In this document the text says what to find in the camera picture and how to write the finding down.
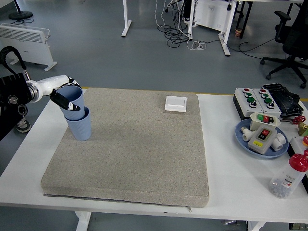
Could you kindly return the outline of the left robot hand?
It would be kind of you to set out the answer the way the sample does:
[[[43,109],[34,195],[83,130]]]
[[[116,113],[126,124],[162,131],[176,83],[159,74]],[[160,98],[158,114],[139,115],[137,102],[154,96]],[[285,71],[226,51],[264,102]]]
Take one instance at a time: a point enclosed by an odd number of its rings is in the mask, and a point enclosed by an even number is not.
[[[72,100],[69,100],[65,96],[56,92],[58,89],[70,85],[81,88],[80,85],[73,78],[70,78],[66,75],[49,77],[40,80],[35,84],[35,96],[33,97],[32,101],[37,102],[41,100],[43,96],[50,96],[50,99],[61,108],[67,111],[80,111],[80,106],[77,106],[73,103]]]

